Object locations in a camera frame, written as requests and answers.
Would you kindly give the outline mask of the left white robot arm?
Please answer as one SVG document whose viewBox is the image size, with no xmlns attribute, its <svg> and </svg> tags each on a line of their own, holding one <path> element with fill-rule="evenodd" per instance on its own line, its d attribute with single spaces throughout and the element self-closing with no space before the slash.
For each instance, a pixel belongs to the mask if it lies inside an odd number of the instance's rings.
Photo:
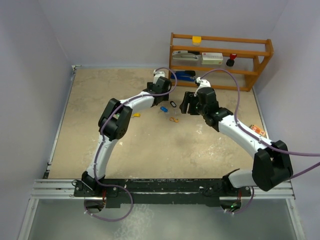
<svg viewBox="0 0 320 240">
<path fill-rule="evenodd" d="M 81 176 L 85 190 L 91 196 L 98 196 L 103 191 L 102 181 L 112 151 L 127 132 L 132 115 L 144 109 L 157 106 L 169 99 L 172 83 L 163 71 L 153 74 L 153 81 L 139 94 L 127 99 L 112 98 L 107 103 L 99 121 L 99 139 L 95 156 Z"/>
</svg>

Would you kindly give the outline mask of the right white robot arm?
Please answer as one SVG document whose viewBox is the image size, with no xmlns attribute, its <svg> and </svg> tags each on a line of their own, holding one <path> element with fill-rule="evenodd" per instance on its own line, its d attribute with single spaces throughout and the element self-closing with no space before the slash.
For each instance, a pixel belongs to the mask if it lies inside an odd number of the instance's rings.
<svg viewBox="0 0 320 240">
<path fill-rule="evenodd" d="M 226 195 L 233 196 L 242 187 L 258 187 L 267 192 L 293 176 L 287 145 L 241 125 L 233 112 L 219 106 L 213 88 L 185 92 L 179 108 L 183 114 L 201 115 L 209 127 L 231 138 L 252 157 L 251 170 L 236 169 L 224 176 L 222 190 Z"/>
</svg>

